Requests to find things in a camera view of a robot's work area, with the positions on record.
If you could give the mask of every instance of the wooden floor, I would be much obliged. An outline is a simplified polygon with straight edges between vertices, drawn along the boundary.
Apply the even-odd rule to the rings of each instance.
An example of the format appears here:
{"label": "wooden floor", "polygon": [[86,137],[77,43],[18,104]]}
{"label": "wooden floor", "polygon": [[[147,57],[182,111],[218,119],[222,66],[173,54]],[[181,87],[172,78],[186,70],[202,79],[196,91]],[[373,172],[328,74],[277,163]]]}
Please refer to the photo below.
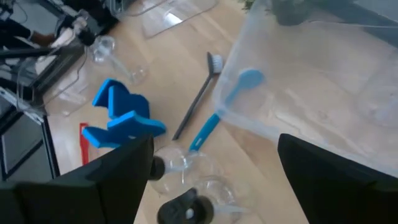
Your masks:
{"label": "wooden floor", "polygon": [[[124,63],[135,63],[138,58],[149,63],[149,74],[141,85],[128,85],[127,80],[120,79],[125,81],[131,92],[143,94],[150,102],[151,118],[161,120],[167,126],[167,134],[155,140],[156,149],[171,143],[174,132],[205,81],[208,75],[206,52],[220,54],[225,60],[228,58],[244,22],[242,7],[235,0],[220,0],[213,9],[151,39],[144,38],[137,17],[126,18],[111,31],[110,35],[129,49],[118,49]],[[69,76],[76,72],[78,63]],[[215,82],[211,83],[202,103],[176,142],[182,147],[189,147],[214,113],[211,100],[214,85]],[[81,166],[79,123],[87,122],[104,128],[108,115],[105,109],[93,108],[91,103],[87,103],[68,117],[50,116],[49,122],[60,170],[66,173]],[[98,155],[109,150],[99,149]],[[221,123],[201,150],[220,163],[225,176],[252,186],[258,223],[307,223],[284,175],[275,146],[270,141]],[[167,200],[170,199],[160,196],[148,184],[135,223],[156,223],[157,210]]]}

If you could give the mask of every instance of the wooden table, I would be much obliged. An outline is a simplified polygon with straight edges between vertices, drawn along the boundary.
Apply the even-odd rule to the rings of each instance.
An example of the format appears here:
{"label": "wooden table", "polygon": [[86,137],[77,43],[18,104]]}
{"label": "wooden table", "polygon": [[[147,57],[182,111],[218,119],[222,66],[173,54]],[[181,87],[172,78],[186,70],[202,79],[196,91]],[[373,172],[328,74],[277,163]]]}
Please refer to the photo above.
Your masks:
{"label": "wooden table", "polygon": [[[221,0],[213,9],[151,39],[145,39],[135,18],[128,18],[110,35],[134,49],[149,62],[149,74],[141,85],[128,85],[150,102],[151,118],[167,126],[167,134],[155,139],[155,149],[171,143],[188,107],[207,77],[206,52],[226,60],[244,21],[242,5]],[[205,121],[213,114],[210,85],[201,105],[177,141],[188,148]],[[68,117],[49,116],[61,174],[81,166],[79,123],[105,127],[107,111],[87,103]],[[100,149],[100,154],[110,149]],[[247,181],[256,192],[257,212],[266,223],[308,223],[284,174],[275,146],[268,140],[221,123],[201,150],[213,156],[229,178]],[[155,214],[166,201],[147,185],[136,222],[156,223]]]}

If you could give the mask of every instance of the clear plastic storage box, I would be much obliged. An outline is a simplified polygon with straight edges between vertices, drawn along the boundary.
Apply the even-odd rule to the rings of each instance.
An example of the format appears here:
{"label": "clear plastic storage box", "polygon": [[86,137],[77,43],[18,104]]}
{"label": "clear plastic storage box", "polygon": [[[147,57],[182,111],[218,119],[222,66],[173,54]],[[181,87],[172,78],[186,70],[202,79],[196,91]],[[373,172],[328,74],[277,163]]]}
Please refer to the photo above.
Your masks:
{"label": "clear plastic storage box", "polygon": [[[398,177],[398,53],[388,44],[397,27],[336,16],[349,4],[308,2],[254,3],[213,92],[217,113],[275,143],[289,133]],[[263,81],[236,91],[249,69]]]}

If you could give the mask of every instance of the blue plastic object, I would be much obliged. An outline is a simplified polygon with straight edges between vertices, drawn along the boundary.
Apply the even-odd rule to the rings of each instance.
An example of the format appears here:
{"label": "blue plastic object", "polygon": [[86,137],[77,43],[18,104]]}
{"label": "blue plastic object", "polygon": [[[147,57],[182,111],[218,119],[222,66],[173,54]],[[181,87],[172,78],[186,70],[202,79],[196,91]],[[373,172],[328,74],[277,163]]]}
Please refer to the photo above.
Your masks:
{"label": "blue plastic object", "polygon": [[109,88],[108,116],[116,119],[130,111],[135,111],[143,118],[149,118],[149,102],[138,94],[130,94],[119,85]]}
{"label": "blue plastic object", "polygon": [[[225,99],[225,104],[229,106],[240,93],[240,91],[253,89],[264,82],[264,80],[265,76],[259,70],[250,69],[244,71],[242,74],[240,74],[236,86]],[[213,114],[206,121],[205,125],[203,125],[202,129],[191,143],[191,146],[189,147],[190,151],[198,151],[201,145],[206,141],[207,137],[216,128],[217,124],[220,122],[220,117],[217,114],[222,114],[222,111],[218,111],[217,113]]]}
{"label": "blue plastic object", "polygon": [[85,127],[82,135],[96,148],[111,147],[116,148],[130,140],[127,135],[119,135],[108,130],[97,127]]}
{"label": "blue plastic object", "polygon": [[135,111],[128,112],[108,122],[107,127],[112,133],[134,137],[144,134],[152,134],[156,137],[166,132],[166,126],[162,122],[143,118]]}
{"label": "blue plastic object", "polygon": [[108,108],[109,88],[111,88],[111,86],[118,86],[120,90],[124,90],[126,93],[129,93],[129,90],[123,85],[123,83],[108,78],[104,81],[95,95],[93,106],[102,106]]}

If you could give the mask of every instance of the red object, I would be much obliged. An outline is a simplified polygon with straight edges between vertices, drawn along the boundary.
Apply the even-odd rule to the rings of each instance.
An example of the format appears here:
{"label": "red object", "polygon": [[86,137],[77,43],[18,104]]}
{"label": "red object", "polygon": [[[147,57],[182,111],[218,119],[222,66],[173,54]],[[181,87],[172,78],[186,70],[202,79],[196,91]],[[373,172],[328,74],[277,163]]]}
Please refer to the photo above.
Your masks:
{"label": "red object", "polygon": [[80,123],[80,149],[81,149],[81,161],[83,165],[86,165],[89,163],[89,158],[88,158],[88,148],[90,146],[90,143],[88,140],[83,136],[81,133],[85,127],[88,126],[88,123]]}

